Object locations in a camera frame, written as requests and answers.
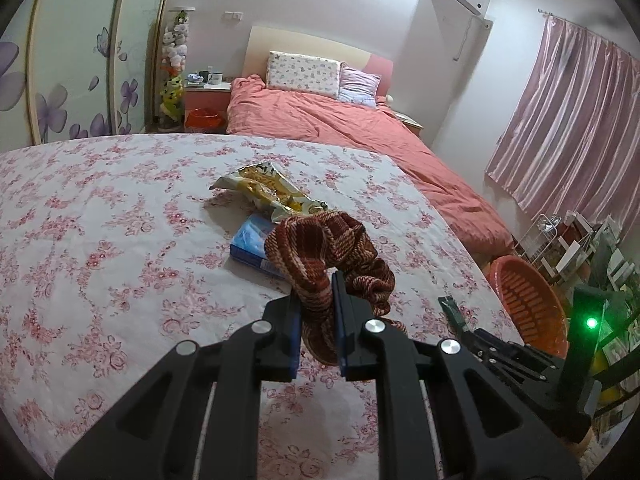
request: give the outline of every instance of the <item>chip bag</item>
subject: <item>chip bag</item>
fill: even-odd
[[[325,202],[313,200],[302,193],[268,161],[245,166],[221,176],[209,189],[242,192],[258,208],[270,212],[272,222],[280,222],[294,215],[313,215],[329,209]]]

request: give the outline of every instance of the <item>curtain rod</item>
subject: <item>curtain rod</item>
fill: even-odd
[[[575,25],[576,27],[583,28],[584,30],[586,30],[587,32],[590,32],[594,36],[597,36],[597,37],[603,39],[604,41],[607,41],[607,43],[611,43],[613,46],[619,48],[622,52],[625,52],[626,54],[629,54],[629,56],[631,56],[632,59],[637,59],[636,56],[631,54],[628,50],[625,50],[624,48],[619,46],[619,44],[617,44],[615,41],[611,41],[609,38],[605,38],[603,35],[598,34],[597,32],[593,32],[590,28],[587,28],[587,27],[581,25],[580,23],[571,22],[570,20],[568,20],[566,18],[562,18],[561,16],[558,16],[558,15],[553,14],[552,12],[548,12],[546,10],[542,10],[540,8],[538,9],[538,12],[540,14],[544,14],[545,16],[552,16],[554,18],[557,18],[558,20],[563,20],[564,22],[571,23],[572,25]]]

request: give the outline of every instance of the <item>stuffed toy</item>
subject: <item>stuffed toy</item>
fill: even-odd
[[[175,39],[175,33],[172,30],[169,30],[169,27],[165,28],[164,36],[162,37],[162,44],[173,43],[174,39]]]
[[[171,58],[169,58],[169,63],[172,67],[178,68],[182,65],[182,56],[178,56],[177,54]]]
[[[173,57],[175,56],[175,43],[169,43],[162,46],[162,56]]]
[[[182,78],[180,76],[172,77],[164,83],[164,88],[160,95],[162,96],[162,104],[160,109],[162,113],[174,120],[180,122],[181,112],[178,108],[184,88],[182,86]]]
[[[181,10],[175,17],[175,23],[189,23],[189,15],[185,10]]]
[[[187,23],[179,23],[175,25],[174,31],[176,34],[184,34],[185,36],[189,35],[189,25]]]

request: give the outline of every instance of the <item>striped cloth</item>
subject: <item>striped cloth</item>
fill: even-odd
[[[341,270],[347,293],[369,301],[374,316],[389,313],[396,277],[378,257],[364,225],[347,213],[327,211],[287,218],[269,234],[264,250],[300,297],[302,338],[322,364],[337,364],[334,302],[327,269]],[[400,322],[385,321],[406,331]]]

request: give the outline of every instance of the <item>red duvet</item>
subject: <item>red duvet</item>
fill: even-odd
[[[470,253],[499,256],[511,249],[511,234],[494,209],[384,104],[374,110],[314,94],[269,90],[252,75],[234,81],[228,119],[231,134],[306,140],[388,155]]]

